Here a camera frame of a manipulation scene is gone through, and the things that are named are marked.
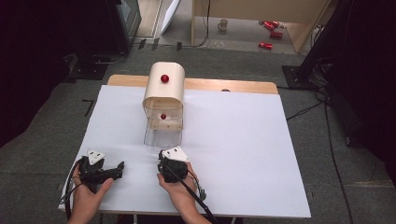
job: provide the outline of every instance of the finger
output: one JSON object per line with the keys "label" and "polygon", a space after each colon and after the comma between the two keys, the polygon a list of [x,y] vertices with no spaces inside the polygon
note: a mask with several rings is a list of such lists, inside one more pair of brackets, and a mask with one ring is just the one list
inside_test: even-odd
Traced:
{"label": "finger", "polygon": [[165,179],[163,178],[162,174],[157,174],[158,177],[158,183],[160,184],[160,186],[163,187],[163,183],[165,183]]}
{"label": "finger", "polygon": [[76,166],[72,178],[76,186],[81,184],[81,180],[79,179],[79,164]]}
{"label": "finger", "polygon": [[105,197],[105,194],[108,192],[108,190],[111,188],[111,185],[113,184],[114,179],[109,178],[107,179],[103,184],[102,187],[96,192],[96,195],[98,195],[99,199],[102,200],[103,197]]}
{"label": "finger", "polygon": [[187,169],[195,176],[195,178],[198,180],[198,176],[197,174],[194,172],[194,170],[192,169],[192,165],[190,162],[186,162],[187,163]]}

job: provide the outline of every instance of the gray carpet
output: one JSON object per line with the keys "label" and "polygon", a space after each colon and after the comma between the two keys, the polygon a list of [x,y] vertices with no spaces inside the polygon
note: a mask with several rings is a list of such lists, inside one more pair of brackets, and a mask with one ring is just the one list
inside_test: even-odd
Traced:
{"label": "gray carpet", "polygon": [[[148,75],[159,61],[180,63],[186,77],[275,82],[286,86],[281,65],[299,65],[303,56],[271,52],[159,47],[133,48],[120,63],[107,68],[103,81],[61,83],[35,116],[28,130],[0,149],[0,223],[66,223],[57,209],[61,188],[76,157],[89,115],[89,103],[113,74]],[[286,117],[314,105],[311,91],[279,90]],[[346,200],[332,162],[324,105],[288,121],[312,218],[245,218],[259,223],[350,223]],[[335,159],[344,182],[354,223],[394,223],[396,190],[384,164],[365,148],[345,146],[345,134],[327,108]],[[92,223],[98,223],[98,217]],[[104,223],[115,223],[105,215]]]}

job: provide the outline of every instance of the red ball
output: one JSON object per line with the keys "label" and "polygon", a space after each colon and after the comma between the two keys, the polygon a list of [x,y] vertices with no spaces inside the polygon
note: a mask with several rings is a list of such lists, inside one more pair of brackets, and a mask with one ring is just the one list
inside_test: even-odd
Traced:
{"label": "red ball", "polygon": [[167,83],[167,82],[169,81],[169,76],[168,76],[168,75],[162,75],[162,76],[161,76],[161,81],[162,81],[163,83]]}

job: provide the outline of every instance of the white paper sheet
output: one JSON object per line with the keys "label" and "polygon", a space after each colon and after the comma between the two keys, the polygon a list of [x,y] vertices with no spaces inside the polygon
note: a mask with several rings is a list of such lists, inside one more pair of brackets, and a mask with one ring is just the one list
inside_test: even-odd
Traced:
{"label": "white paper sheet", "polygon": [[[100,210],[177,212],[158,185],[158,155],[144,145],[144,93],[137,87],[100,90],[76,160],[92,149],[106,154],[105,169],[125,161],[123,178],[114,182]],[[181,147],[213,214],[310,217],[279,95],[185,90]]]}

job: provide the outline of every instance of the human hand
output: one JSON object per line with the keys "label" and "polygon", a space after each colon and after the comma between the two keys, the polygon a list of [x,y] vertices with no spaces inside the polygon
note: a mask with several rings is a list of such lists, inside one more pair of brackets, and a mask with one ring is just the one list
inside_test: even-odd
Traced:
{"label": "human hand", "polygon": [[[192,169],[189,162],[187,163],[187,169],[189,170],[187,177],[183,180],[192,191],[196,192],[197,186],[194,183],[194,178],[198,178]],[[186,188],[180,183],[166,183],[163,175],[157,174],[160,186],[163,187],[171,198],[172,204],[176,210],[181,214],[183,220],[188,223],[210,223],[207,221],[197,210],[195,206],[195,199],[189,194]]]}
{"label": "human hand", "polygon": [[73,173],[73,181],[78,187],[73,191],[73,210],[69,223],[88,223],[95,216],[100,203],[113,184],[114,179],[107,179],[96,194],[94,194],[87,186],[81,185],[78,165]]}

